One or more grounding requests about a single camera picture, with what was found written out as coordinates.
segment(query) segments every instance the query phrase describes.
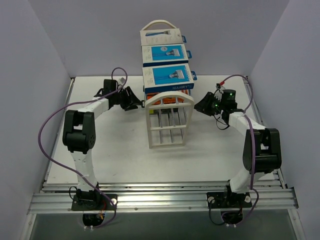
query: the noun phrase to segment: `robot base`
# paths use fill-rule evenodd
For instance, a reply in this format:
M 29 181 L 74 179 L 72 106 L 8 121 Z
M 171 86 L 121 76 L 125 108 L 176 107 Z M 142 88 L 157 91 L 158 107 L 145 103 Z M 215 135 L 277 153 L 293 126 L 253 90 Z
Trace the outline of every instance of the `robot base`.
M 90 200 L 79 200 L 77 195 L 74 195 L 71 210 L 72 211 L 99 211 L 99 210 L 114 211 L 116 210 L 118 195 L 117 194 L 106 194 L 106 195 L 112 201 L 114 201 L 115 206 L 112 206 L 107 199 L 101 200 L 100 202 L 97 203 Z

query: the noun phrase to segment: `product box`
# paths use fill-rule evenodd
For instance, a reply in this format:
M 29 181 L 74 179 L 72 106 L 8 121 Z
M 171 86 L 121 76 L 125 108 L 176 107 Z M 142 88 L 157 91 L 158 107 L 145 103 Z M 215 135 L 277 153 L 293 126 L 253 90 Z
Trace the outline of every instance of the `product box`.
M 179 28 L 141 30 L 141 46 L 183 44 L 186 38 L 181 35 Z
M 193 89 L 197 80 L 188 64 L 143 67 L 142 74 L 145 94 Z
M 156 45 L 142 47 L 144 67 L 170 64 L 187 64 L 192 58 L 191 52 L 184 44 Z

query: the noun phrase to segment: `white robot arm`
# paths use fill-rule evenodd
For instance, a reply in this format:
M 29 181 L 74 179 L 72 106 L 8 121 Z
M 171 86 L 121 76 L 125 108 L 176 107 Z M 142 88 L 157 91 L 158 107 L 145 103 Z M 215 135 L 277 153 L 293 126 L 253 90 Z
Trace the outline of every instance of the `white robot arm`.
M 109 110 L 109 100 L 104 98 L 96 102 L 90 103 L 85 107 L 78 109 L 78 113 L 93 113 L 94 119 L 96 120 L 101 114 Z M 95 137 L 91 136 L 90 141 L 94 141 Z M 83 176 L 90 182 L 92 185 L 96 186 L 98 181 L 94 173 L 94 166 L 92 163 L 92 149 L 89 149 L 86 153 L 82 151 L 73 151 L 71 152 L 72 158 L 74 160 L 75 169 L 83 174 Z M 93 188 L 90 187 L 82 177 L 77 175 L 78 185 L 77 188 L 82 191 L 92 191 Z
M 252 143 L 248 119 L 244 111 L 237 108 L 236 91 L 219 86 L 215 93 L 217 94 L 208 92 L 194 108 L 208 116 L 221 115 L 221 119 L 228 126 L 235 128 L 245 136 L 243 167 L 235 177 L 228 181 L 231 193 L 244 194 L 249 192 L 248 186 L 252 174 L 254 174 L 253 182 L 256 182 L 265 174 L 280 168 L 282 160 L 279 131 L 275 128 L 266 128 L 247 117 L 254 133 L 254 143 Z M 253 146 L 255 147 L 254 172 L 252 172 Z
M 64 117 L 62 142 L 72 155 L 75 169 L 96 188 L 99 188 L 99 183 L 96 179 L 92 162 L 92 148 L 96 142 L 95 119 L 114 105 L 120 105 L 125 111 L 143 106 L 143 102 L 134 95 L 129 86 L 120 89 L 119 92 L 107 98 L 101 98 L 108 93 L 116 91 L 118 86 L 119 84 L 116 80 L 105 79 L 103 88 L 93 98 L 93 100 L 97 101 L 78 110 L 68 110 Z M 83 210 L 83 206 L 91 206 L 91 203 L 98 205 L 101 202 L 101 196 L 98 191 L 89 186 L 81 176 L 78 175 L 77 178 L 76 198 L 73 197 L 76 200 L 73 201 L 71 209 Z
M 260 125 L 255 120 L 249 118 L 252 124 L 253 129 L 264 131 L 266 129 L 265 126 Z M 250 129 L 248 120 L 244 117 L 242 112 L 234 112 L 229 115 L 229 125 L 230 127 L 235 128 L 238 132 L 240 132 L 244 137 L 247 134 L 247 131 Z M 253 183 L 258 181 L 266 175 L 265 172 L 256 172 L 254 174 Z M 250 185 L 251 173 L 242 166 L 241 170 L 234 176 L 230 181 L 230 188 L 233 193 L 244 194 L 247 193 Z

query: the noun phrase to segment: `gray wall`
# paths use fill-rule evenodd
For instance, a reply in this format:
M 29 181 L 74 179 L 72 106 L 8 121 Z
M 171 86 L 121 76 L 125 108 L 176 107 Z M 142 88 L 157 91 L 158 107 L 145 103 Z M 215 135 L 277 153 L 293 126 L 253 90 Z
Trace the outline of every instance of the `gray wall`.
M 255 99 L 280 130 L 286 181 L 307 239 L 319 239 L 320 1 L 291 0 L 251 74 Z
M 199 75 L 249 74 L 289 0 L 29 0 L 74 76 L 124 67 L 141 75 L 139 30 L 165 19 L 178 26 Z
M 0 32 L 0 238 L 13 240 L 48 164 L 38 129 L 64 103 L 70 78 L 27 0 L 0 1 Z M 59 122 L 43 136 L 47 151 Z

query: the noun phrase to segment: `wire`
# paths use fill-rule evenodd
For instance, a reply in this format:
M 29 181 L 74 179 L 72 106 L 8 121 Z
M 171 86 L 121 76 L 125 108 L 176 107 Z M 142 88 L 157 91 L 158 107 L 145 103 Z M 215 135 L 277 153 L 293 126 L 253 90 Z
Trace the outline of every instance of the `wire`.
M 256 193 L 256 200 L 254 202 L 254 204 L 252 205 L 251 210 L 249 211 L 249 213 L 237 224 L 235 224 L 235 226 L 237 226 L 238 224 L 243 223 L 253 212 L 253 210 L 255 209 L 258 201 L 259 201 L 259 193 L 256 189 L 254 189 L 254 179 L 255 179 L 255 172 L 256 172 L 256 141 L 255 141 L 255 133 L 254 133 L 254 128 L 252 125 L 252 122 L 250 120 L 250 118 L 246 115 L 246 111 L 249 109 L 249 107 L 251 106 L 251 104 L 253 103 L 254 100 L 254 90 L 253 87 L 251 85 L 251 83 L 249 82 L 248 78 L 246 76 L 243 76 L 241 74 L 234 74 L 234 75 L 230 75 L 228 77 L 226 77 L 222 82 L 220 82 L 220 85 L 222 86 L 223 84 L 225 84 L 226 80 L 232 78 L 232 77 L 242 77 L 243 79 L 245 79 L 248 82 L 248 85 L 250 87 L 250 91 L 251 91 L 251 96 L 250 96 L 250 101 L 249 104 L 246 106 L 246 108 L 243 110 L 243 116 L 245 117 L 245 119 L 248 121 L 249 124 L 249 129 L 250 129 L 250 136 L 251 136 L 251 146 L 252 146 L 252 163 L 251 163 L 251 178 L 250 178 L 250 190 L 255 191 Z
M 240 209 L 238 211 L 237 214 L 235 214 L 235 212 L 231 212 L 231 211 L 228 211 L 228 212 L 224 212 L 222 215 L 221 215 L 221 218 L 222 218 L 222 221 L 223 222 L 220 222 L 220 223 L 216 223 L 212 220 L 212 216 L 211 216 L 211 209 L 212 209 L 212 202 L 213 202 L 214 199 L 212 199 L 209 203 L 209 219 L 210 221 L 216 225 L 216 226 L 222 226 L 224 224 L 230 224 L 230 222 L 235 219 L 236 217 L 238 217 L 240 214 L 242 214 L 242 206 L 240 206 Z M 230 217 L 228 220 L 226 220 L 226 214 L 230 214 L 230 213 L 233 213 L 234 215 L 232 217 Z
M 255 199 L 255 201 L 254 201 L 254 204 L 252 205 L 252 207 L 251 207 L 250 211 L 248 212 L 248 214 L 245 215 L 244 218 L 243 218 L 240 222 L 234 224 L 234 226 L 238 226 L 239 224 L 244 223 L 244 221 L 246 221 L 246 220 L 249 218 L 249 216 L 252 214 L 252 212 L 254 211 L 254 209 L 255 209 L 258 201 L 259 201 L 259 193 L 258 193 L 258 191 L 255 190 L 254 188 L 252 188 L 252 190 L 255 191 L 255 193 L 256 193 L 256 199 Z M 230 212 L 228 212 L 228 211 L 224 212 L 224 213 L 221 215 L 221 217 L 223 218 L 224 215 L 226 215 L 226 214 L 228 214 L 228 213 L 230 213 Z
M 248 121 L 249 128 L 250 128 L 250 136 L 251 136 L 252 163 L 251 163 L 250 190 L 253 190 L 255 172 L 256 172 L 256 141 L 255 141 L 255 133 L 254 133 L 254 128 L 252 126 L 252 122 L 251 122 L 250 118 L 246 114 L 244 114 L 244 117 Z
M 248 106 L 246 106 L 246 108 L 243 110 L 243 116 L 245 117 L 245 119 L 248 121 L 249 124 L 249 129 L 250 129 L 250 135 L 251 135 L 251 145 L 252 145 L 252 163 L 251 163 L 251 179 L 250 179 L 250 190 L 253 190 L 254 187 L 254 178 L 255 178 L 255 170 L 256 170 L 256 142 L 255 142 L 255 133 L 254 133 L 254 128 L 252 126 L 251 120 L 250 118 L 246 115 L 246 111 L 248 110 L 248 108 L 251 106 L 253 100 L 254 100 L 254 90 L 252 88 L 251 83 L 249 82 L 248 78 L 246 76 L 243 76 L 241 74 L 233 74 L 230 75 L 228 77 L 226 77 L 222 82 L 220 82 L 220 85 L 222 86 L 223 84 L 225 84 L 225 82 L 232 78 L 232 77 L 241 77 L 244 80 L 246 80 L 249 84 L 250 87 L 250 91 L 251 91 L 251 96 L 250 96 L 250 101 Z
M 241 77 L 243 78 L 244 80 L 246 80 L 249 84 L 249 87 L 250 87 L 250 91 L 251 91 L 251 97 L 250 97 L 250 101 L 249 101 L 249 104 L 248 106 L 245 107 L 245 109 L 243 110 L 243 113 L 246 113 L 246 111 L 248 110 L 248 108 L 251 106 L 252 102 L 254 101 L 254 90 L 252 88 L 252 85 L 251 83 L 249 82 L 248 78 L 246 76 L 243 76 L 241 74 L 233 74 L 233 75 L 230 75 L 228 77 L 226 77 L 222 82 L 220 82 L 219 84 L 222 86 L 223 84 L 225 84 L 225 82 L 232 78 L 232 77 Z
M 71 168 L 71 167 L 69 167 L 69 166 L 66 166 L 66 165 L 64 165 L 64 164 L 62 164 L 62 163 L 54 160 L 54 159 L 45 151 L 45 149 L 44 149 L 44 147 L 43 147 L 43 145 L 42 145 L 42 142 L 41 142 L 41 135 L 42 135 L 42 132 L 43 132 L 46 124 L 49 122 L 49 120 L 50 120 L 53 116 L 55 116 L 57 113 L 59 113 L 60 111 L 66 109 L 66 108 L 68 108 L 68 107 L 70 107 L 70 106 L 73 106 L 73 105 L 94 103 L 94 102 L 97 102 L 97 101 L 99 101 L 99 100 L 101 100 L 101 99 L 104 99 L 104 98 L 106 98 L 106 97 L 109 97 L 109 96 L 111 96 L 111 95 L 119 92 L 119 91 L 126 85 L 127 80 L 128 80 L 128 74 L 127 74 L 126 70 L 124 70 L 122 67 L 116 67 L 116 68 L 113 69 L 112 72 L 111 72 L 111 79 L 112 79 L 112 80 L 114 79 L 114 72 L 115 72 L 115 70 L 117 70 L 117 69 L 122 70 L 122 71 L 124 72 L 124 74 L 125 74 L 125 80 L 124 80 L 124 83 L 123 83 L 123 85 L 122 85 L 121 88 L 118 88 L 118 89 L 116 89 L 116 90 L 114 90 L 114 91 L 112 91 L 112 92 L 110 92 L 110 93 L 108 93 L 108 94 L 106 94 L 106 95 L 103 95 L 103 96 L 99 97 L 98 99 L 89 100 L 89 101 L 77 101 L 77 102 L 72 102 L 72 103 L 69 103 L 69 104 L 67 104 L 67 105 L 59 108 L 58 110 L 56 110 L 55 112 L 53 112 L 53 113 L 43 122 L 43 124 L 42 124 L 42 126 L 40 127 L 39 132 L 38 132 L 38 145 L 39 145 L 39 148 L 40 148 L 41 152 L 43 153 L 43 155 L 44 155 L 47 159 L 49 159 L 50 161 L 52 161 L 53 163 L 59 165 L 60 167 L 63 167 L 63 168 L 65 168 L 65 169 L 68 169 L 68 170 L 74 172 L 75 174 L 79 175 L 90 187 L 92 187 L 94 190 L 98 191 L 98 193 L 100 193 L 105 199 L 107 199 L 113 207 L 115 207 L 115 204 L 111 201 L 111 199 L 110 199 L 105 193 L 103 193 L 99 188 L 97 188 L 97 187 L 94 186 L 91 182 L 89 182 L 81 172 L 79 172 L 79 171 L 77 171 L 77 170 L 75 170 L 75 169 L 73 169 L 73 168 Z M 113 216 L 112 216 L 111 219 L 109 219 L 108 221 L 104 221 L 104 223 L 102 223 L 101 225 L 96 226 L 96 227 L 102 227 L 102 226 L 107 225 L 107 224 L 110 223 L 113 219 L 115 219 L 116 214 L 117 214 L 117 211 L 114 210 L 114 214 L 113 214 Z
M 210 201 L 210 204 L 209 204 L 209 219 L 210 219 L 210 221 L 211 221 L 214 225 L 216 225 L 216 226 L 222 226 L 222 225 L 226 224 L 226 222 L 224 221 L 224 219 L 222 219 L 223 222 L 216 223 L 216 222 L 214 222 L 214 221 L 212 220 L 212 218 L 211 218 L 211 206 L 212 206 L 213 200 L 214 200 L 214 199 L 212 199 L 212 200 Z
M 74 201 L 74 198 L 71 196 L 71 189 L 72 188 L 75 188 L 75 190 L 78 190 L 78 188 L 76 186 L 69 187 L 69 197 L 72 199 L 72 201 Z

